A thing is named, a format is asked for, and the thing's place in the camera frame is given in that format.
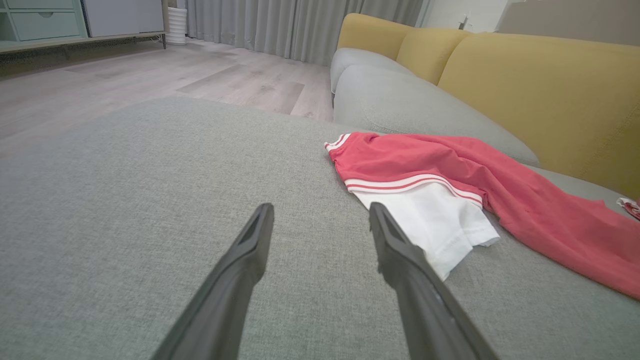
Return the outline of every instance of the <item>white vase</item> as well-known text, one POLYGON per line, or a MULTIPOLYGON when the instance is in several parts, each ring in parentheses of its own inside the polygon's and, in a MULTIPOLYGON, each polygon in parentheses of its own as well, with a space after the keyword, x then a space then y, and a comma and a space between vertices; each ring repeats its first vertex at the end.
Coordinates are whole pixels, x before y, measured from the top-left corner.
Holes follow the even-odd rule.
POLYGON ((166 43, 173 45, 186 45, 187 38, 187 10, 169 8, 169 33, 166 35, 166 43))

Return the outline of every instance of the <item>curtain fold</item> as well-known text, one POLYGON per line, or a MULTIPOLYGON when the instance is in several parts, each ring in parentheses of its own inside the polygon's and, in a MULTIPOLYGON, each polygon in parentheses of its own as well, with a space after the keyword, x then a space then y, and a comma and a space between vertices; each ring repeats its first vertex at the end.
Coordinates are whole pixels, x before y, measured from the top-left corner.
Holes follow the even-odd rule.
POLYGON ((422 0, 188 0, 188 35, 329 65, 348 13, 413 26, 421 5, 422 0))

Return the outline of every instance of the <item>yellow sofa cushion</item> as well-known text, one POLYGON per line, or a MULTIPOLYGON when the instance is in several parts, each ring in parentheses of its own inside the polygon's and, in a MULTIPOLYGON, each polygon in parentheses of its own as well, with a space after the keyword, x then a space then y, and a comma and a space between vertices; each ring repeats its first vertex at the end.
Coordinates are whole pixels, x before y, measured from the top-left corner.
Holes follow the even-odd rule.
POLYGON ((396 61, 437 85, 449 56, 471 34, 458 29, 412 29, 404 37, 396 61))
POLYGON ((460 42, 438 86, 544 168, 640 197, 640 47, 480 33, 460 42))
POLYGON ((352 47, 372 51, 395 60, 404 36, 411 29, 413 29, 411 26, 377 17, 350 13, 342 21, 338 49, 352 47))

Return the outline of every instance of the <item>gray sofa seat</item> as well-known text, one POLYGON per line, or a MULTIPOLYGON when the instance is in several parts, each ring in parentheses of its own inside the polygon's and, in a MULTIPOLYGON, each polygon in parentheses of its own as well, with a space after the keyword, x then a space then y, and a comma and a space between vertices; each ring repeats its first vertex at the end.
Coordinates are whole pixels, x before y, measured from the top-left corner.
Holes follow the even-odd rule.
POLYGON ((521 163, 540 164, 522 141, 471 106, 421 78, 377 67, 352 65, 342 73, 333 121, 379 133, 469 136, 521 163))
MULTIPOLYGON (((160 99, 0 159, 0 358, 148 359, 266 201, 239 358, 408 358, 368 214, 323 147, 356 130, 160 99)), ((617 193, 534 170, 623 213, 617 193)), ((638 358, 640 302, 497 229, 445 283, 501 359, 638 358)))
POLYGON ((398 72, 400 74, 413 75, 406 67, 398 64, 394 60, 384 55, 373 53, 371 51, 361 49, 351 49, 343 47, 336 50, 331 60, 331 92, 335 94, 335 88, 338 85, 338 79, 342 75, 344 69, 351 65, 369 65, 379 69, 398 72))

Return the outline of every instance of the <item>white striped trim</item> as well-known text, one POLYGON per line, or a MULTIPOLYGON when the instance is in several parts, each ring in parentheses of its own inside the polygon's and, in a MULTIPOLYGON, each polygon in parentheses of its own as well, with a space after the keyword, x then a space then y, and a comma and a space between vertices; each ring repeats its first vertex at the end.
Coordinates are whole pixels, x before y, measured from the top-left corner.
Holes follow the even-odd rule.
POLYGON ((327 151, 338 149, 340 146, 342 146, 342 144, 344 144, 345 141, 347 141, 347 139, 349 138, 349 135, 351 135, 351 133, 342 134, 340 135, 340 138, 338 139, 338 141, 333 143, 328 143, 328 142, 324 143, 324 148, 327 151))
POLYGON ((411 190, 417 186, 426 183, 438 183, 444 185, 449 191, 457 196, 472 200, 472 203, 482 208, 482 197, 476 193, 466 192, 454 187, 448 180, 442 176, 434 174, 420 174, 407 177, 406 179, 397 181, 377 182, 366 181, 360 179, 347 179, 344 184, 349 192, 353 190, 370 193, 399 193, 411 190))

